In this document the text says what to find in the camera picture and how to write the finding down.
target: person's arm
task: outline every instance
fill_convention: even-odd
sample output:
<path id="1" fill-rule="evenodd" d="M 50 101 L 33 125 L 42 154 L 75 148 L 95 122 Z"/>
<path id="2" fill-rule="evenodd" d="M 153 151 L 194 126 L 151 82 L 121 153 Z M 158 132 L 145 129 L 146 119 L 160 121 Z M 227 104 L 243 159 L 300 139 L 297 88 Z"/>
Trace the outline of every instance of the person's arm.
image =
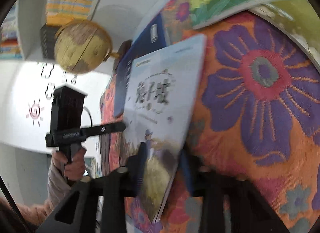
<path id="1" fill-rule="evenodd" d="M 69 180 L 77 181 L 82 178 L 85 172 L 85 153 L 86 149 L 82 148 L 74 155 L 73 162 L 65 166 L 64 176 Z M 34 225 L 40 225 L 71 189 L 58 168 L 61 162 L 67 163 L 68 160 L 61 152 L 53 152 L 48 173 L 48 199 L 43 205 L 33 205 L 32 207 L 17 205 L 24 219 Z"/>

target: black book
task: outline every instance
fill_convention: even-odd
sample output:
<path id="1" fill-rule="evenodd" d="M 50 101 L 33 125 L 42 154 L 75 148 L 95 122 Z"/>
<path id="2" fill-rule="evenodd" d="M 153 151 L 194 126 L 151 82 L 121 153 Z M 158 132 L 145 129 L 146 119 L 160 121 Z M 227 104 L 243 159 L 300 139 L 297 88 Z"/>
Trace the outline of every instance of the black book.
<path id="1" fill-rule="evenodd" d="M 44 25 L 40 29 L 41 48 L 44 59 L 54 60 L 55 35 L 61 26 Z"/>

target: hand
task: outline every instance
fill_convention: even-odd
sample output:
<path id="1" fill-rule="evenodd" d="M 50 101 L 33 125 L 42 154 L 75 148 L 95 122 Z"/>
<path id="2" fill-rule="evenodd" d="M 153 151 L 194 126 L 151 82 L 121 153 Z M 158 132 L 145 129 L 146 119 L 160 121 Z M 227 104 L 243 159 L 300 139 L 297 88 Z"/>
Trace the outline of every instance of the hand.
<path id="1" fill-rule="evenodd" d="M 61 170 L 61 164 L 67 164 L 64 168 L 63 175 L 71 181 L 80 180 L 85 172 L 84 155 L 85 148 L 81 148 L 72 158 L 72 163 L 68 163 L 67 157 L 60 151 L 52 151 L 52 161 L 54 166 Z"/>

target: cable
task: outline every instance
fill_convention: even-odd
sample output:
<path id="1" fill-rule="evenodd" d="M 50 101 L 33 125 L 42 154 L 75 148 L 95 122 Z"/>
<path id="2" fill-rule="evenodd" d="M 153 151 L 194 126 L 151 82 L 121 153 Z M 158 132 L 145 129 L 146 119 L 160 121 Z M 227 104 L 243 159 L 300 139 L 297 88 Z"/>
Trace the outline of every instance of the cable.
<path id="1" fill-rule="evenodd" d="M 0 176 L 0 188 L 1 188 L 4 196 L 7 198 L 7 201 L 9 202 L 12 210 L 15 212 L 15 214 L 18 216 L 19 220 L 23 224 L 23 227 L 25 228 L 26 232 L 31 233 L 31 230 L 30 230 L 27 222 L 25 221 L 25 219 L 21 215 L 16 203 L 14 202 L 14 200 L 13 200 L 9 190 L 7 189 L 7 186 L 5 185 L 4 181 L 2 180 L 1 176 Z"/>
<path id="2" fill-rule="evenodd" d="M 91 121 L 91 127 L 92 127 L 92 126 L 93 126 L 93 124 L 92 124 L 92 116 L 91 116 L 91 114 L 90 114 L 89 109 L 84 106 L 84 107 L 83 107 L 83 110 L 85 110 L 85 111 L 88 113 L 88 115 L 89 115 L 89 117 L 90 117 L 90 121 Z"/>

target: globe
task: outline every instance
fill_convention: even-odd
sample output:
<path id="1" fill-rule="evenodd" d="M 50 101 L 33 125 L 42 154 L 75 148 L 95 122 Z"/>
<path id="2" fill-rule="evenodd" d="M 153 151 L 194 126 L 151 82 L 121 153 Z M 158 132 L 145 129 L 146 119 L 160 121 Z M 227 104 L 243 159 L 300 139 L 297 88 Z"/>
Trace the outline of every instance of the globe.
<path id="1" fill-rule="evenodd" d="M 109 34 L 92 21 L 71 21 L 58 30 L 56 37 L 55 60 L 73 74 L 94 70 L 112 53 Z"/>

